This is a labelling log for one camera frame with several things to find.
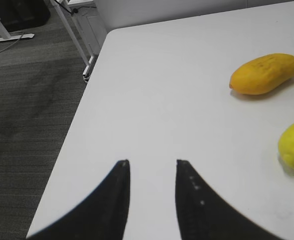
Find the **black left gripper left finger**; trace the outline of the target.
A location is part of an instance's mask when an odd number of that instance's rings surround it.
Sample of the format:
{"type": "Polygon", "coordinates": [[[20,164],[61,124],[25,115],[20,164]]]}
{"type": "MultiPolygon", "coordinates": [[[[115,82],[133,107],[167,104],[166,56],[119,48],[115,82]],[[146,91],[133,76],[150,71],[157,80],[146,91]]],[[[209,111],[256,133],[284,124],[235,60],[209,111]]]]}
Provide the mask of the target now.
{"type": "Polygon", "coordinates": [[[121,240],[130,205],[130,163],[119,160],[74,209],[28,240],[121,240]]]}

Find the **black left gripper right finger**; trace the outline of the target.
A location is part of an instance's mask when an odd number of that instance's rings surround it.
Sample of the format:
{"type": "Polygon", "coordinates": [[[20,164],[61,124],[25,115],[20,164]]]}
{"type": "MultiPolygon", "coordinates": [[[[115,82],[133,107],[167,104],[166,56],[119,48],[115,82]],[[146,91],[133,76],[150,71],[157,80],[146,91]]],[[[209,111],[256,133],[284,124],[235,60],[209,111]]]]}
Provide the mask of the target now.
{"type": "Polygon", "coordinates": [[[187,160],[177,160],[175,203],[183,240],[275,240],[224,201],[187,160]]]}

